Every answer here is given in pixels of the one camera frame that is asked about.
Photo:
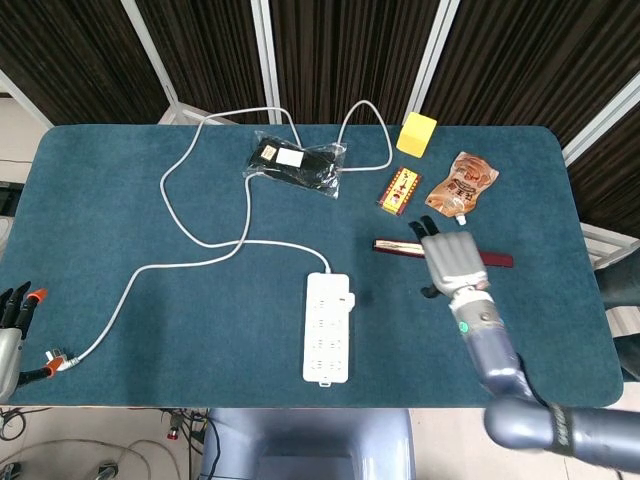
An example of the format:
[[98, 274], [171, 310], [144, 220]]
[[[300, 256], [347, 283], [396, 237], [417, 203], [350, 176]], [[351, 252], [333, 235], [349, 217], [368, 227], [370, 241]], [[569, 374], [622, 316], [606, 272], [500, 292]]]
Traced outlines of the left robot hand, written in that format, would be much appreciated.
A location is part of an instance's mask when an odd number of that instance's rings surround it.
[[47, 295], [46, 289], [28, 293], [31, 282], [1, 294], [1, 404], [7, 404], [17, 388], [55, 375], [63, 360], [52, 358], [35, 370], [22, 371], [23, 347], [34, 311]]

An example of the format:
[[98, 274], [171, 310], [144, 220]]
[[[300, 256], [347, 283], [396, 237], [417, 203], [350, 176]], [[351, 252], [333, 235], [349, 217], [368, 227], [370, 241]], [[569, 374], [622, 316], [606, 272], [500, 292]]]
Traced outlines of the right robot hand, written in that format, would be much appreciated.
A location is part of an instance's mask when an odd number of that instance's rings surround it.
[[432, 284], [421, 289], [424, 297], [453, 298], [461, 289], [485, 290], [488, 274], [477, 245], [469, 232], [442, 233], [429, 216], [412, 221], [409, 227], [423, 248]]

